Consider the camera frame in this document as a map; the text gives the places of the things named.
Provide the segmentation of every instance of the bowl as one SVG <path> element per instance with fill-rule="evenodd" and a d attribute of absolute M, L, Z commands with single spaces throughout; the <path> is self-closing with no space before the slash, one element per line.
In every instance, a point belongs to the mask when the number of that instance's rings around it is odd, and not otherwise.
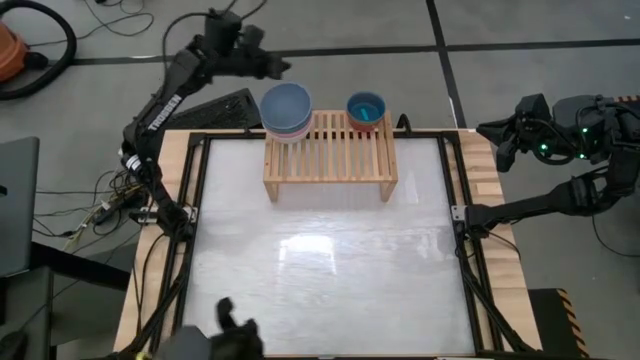
<path fill-rule="evenodd" d="M 372 131 L 384 117 L 387 106 L 382 97 L 372 92 L 358 92 L 347 101 L 349 124 L 359 131 Z"/>
<path fill-rule="evenodd" d="M 311 122 L 311 96 L 295 83 L 276 85 L 262 97 L 260 116 L 264 128 L 272 133 L 295 133 Z"/>
<path fill-rule="evenodd" d="M 309 134 L 309 130 L 311 130 L 311 127 L 313 125 L 313 121 L 309 121 L 309 123 L 307 124 L 307 126 L 305 126 L 304 128 L 296 131 L 295 133 L 290 133 L 290 134 L 278 134 L 278 133 L 274 133 L 271 130 L 265 128 L 264 130 L 267 132 L 267 134 L 271 135 L 271 137 L 282 144 L 294 144 L 302 139 L 304 139 L 305 137 L 307 137 L 307 134 Z"/>

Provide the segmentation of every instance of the black table leg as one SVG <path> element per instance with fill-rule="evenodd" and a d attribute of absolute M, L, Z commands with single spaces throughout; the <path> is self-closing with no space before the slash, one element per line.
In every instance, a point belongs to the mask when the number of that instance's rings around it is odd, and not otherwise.
<path fill-rule="evenodd" d="M 40 266 L 48 266 L 53 272 L 64 276 L 117 290 L 126 291 L 129 285 L 130 274 L 126 271 L 33 242 L 30 267 L 35 269 Z"/>

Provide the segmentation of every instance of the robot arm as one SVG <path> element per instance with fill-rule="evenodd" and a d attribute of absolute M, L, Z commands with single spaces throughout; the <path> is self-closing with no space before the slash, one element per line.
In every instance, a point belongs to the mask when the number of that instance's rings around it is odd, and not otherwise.
<path fill-rule="evenodd" d="M 553 212 L 591 216 L 634 192 L 640 170 L 639 114 L 602 96 L 560 100 L 553 113 L 552 117 L 542 94 L 531 95 L 508 119 L 478 126 L 477 132 L 498 146 L 498 171 L 509 171 L 518 150 L 531 151 L 548 165 L 574 159 L 589 159 L 592 164 L 608 161 L 608 165 L 574 177 L 546 195 L 494 207 L 455 207 L 454 218 L 464 219 L 469 231 L 487 236 L 499 223 Z M 605 181 L 601 189 L 596 186 L 599 179 Z"/>
<path fill-rule="evenodd" d="M 158 204 L 157 223 L 169 236 L 189 235 L 187 213 L 175 204 L 162 185 L 162 173 L 149 142 L 184 99 L 212 82 L 214 76 L 253 76 L 281 79 L 291 65 L 260 48 L 264 31 L 247 26 L 230 11 L 213 9 L 205 16 L 204 35 L 196 35 L 180 50 L 165 71 L 160 89 L 124 128 L 121 162 Z"/>

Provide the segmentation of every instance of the whiteboard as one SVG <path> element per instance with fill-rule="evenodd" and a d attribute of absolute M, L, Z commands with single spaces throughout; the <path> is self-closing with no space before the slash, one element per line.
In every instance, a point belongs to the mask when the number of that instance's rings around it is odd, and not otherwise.
<path fill-rule="evenodd" d="M 264 142 L 213 140 L 184 324 L 254 318 L 267 355 L 466 355 L 473 340 L 435 139 L 397 139 L 398 184 L 262 183 Z"/>

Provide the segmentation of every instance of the small blue bowl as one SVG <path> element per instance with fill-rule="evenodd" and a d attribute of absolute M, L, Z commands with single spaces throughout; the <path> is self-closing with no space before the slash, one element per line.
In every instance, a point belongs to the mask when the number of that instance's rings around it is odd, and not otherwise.
<path fill-rule="evenodd" d="M 372 92 L 355 93 L 347 101 L 349 117 L 363 125 L 379 122 L 385 111 L 387 106 L 382 97 Z"/>
<path fill-rule="evenodd" d="M 262 97 L 260 116 L 262 125 L 270 131 L 294 133 L 311 121 L 311 96 L 295 83 L 276 85 Z"/>

